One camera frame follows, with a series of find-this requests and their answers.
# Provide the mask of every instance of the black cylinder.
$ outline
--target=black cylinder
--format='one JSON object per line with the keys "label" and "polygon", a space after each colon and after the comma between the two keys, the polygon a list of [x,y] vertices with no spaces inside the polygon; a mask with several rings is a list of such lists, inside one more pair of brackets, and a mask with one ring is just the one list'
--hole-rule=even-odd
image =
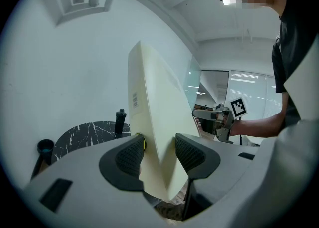
{"label": "black cylinder", "polygon": [[120,111],[116,112],[116,120],[115,120],[115,134],[121,134],[123,132],[124,121],[126,118],[126,113],[124,109],[120,109]]}
{"label": "black cylinder", "polygon": [[44,139],[38,143],[38,152],[42,156],[47,165],[51,165],[51,156],[54,148],[54,143],[50,139]]}

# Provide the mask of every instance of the person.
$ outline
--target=person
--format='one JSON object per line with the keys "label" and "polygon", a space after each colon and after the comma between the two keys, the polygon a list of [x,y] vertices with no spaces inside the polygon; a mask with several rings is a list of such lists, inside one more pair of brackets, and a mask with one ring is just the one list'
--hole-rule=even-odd
{"label": "person", "polygon": [[273,46],[272,63],[276,82],[276,92],[282,93],[282,109],[278,114],[261,120],[236,120],[231,128],[231,136],[247,135],[255,137],[277,136],[290,125],[296,124],[300,116],[287,93],[284,82],[298,67],[312,45],[317,33],[314,5],[305,0],[243,0],[258,3],[273,9],[281,21],[280,34]]}

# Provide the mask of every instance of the yellow component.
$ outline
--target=yellow component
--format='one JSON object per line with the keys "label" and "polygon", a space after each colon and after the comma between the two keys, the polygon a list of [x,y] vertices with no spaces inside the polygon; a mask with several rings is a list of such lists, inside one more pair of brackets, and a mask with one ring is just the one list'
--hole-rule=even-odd
{"label": "yellow component", "polygon": [[143,140],[143,152],[145,151],[145,149],[146,149],[146,141],[145,141],[145,138],[144,138],[144,140]]}

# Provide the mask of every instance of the black shirt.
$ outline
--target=black shirt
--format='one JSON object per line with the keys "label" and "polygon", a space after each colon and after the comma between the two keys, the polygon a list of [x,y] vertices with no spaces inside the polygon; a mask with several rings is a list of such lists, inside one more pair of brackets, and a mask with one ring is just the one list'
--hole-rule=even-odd
{"label": "black shirt", "polygon": [[[281,50],[275,43],[272,53],[276,93],[286,92],[284,82],[298,67],[315,39],[316,23],[311,19],[314,14],[310,14],[308,5],[303,0],[287,0],[284,12],[279,17]],[[283,126],[296,124],[299,120],[297,109],[289,97]]]}

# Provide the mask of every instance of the round table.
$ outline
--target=round table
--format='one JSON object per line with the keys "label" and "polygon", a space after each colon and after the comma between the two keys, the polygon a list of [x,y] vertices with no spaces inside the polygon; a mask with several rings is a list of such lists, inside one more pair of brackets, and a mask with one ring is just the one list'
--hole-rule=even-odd
{"label": "round table", "polygon": [[122,134],[115,134],[115,122],[89,122],[73,127],[56,142],[51,161],[52,164],[74,150],[104,143],[116,138],[131,135],[130,126],[125,123]]}

